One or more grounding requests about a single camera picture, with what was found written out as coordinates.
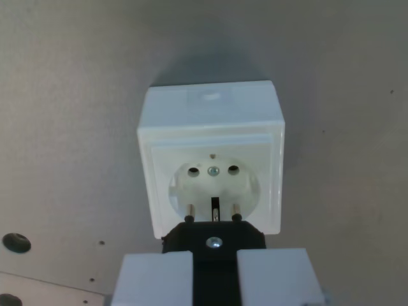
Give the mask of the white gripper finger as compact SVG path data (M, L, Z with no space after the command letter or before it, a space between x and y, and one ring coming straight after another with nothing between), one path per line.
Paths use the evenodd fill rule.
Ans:
M243 305L325 305L325 296L305 249L237 252Z
M112 305L192 305L193 254L124 256Z

